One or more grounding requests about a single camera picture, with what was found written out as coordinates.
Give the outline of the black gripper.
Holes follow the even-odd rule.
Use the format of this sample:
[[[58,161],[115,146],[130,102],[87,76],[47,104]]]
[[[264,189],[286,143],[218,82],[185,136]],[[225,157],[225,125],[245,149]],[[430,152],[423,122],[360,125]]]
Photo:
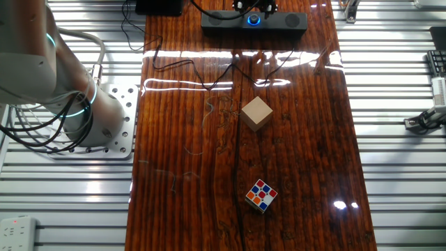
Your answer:
[[[233,0],[233,9],[236,11],[246,10],[246,3],[260,3],[261,12],[264,17],[268,18],[277,11],[277,4],[275,0]]]

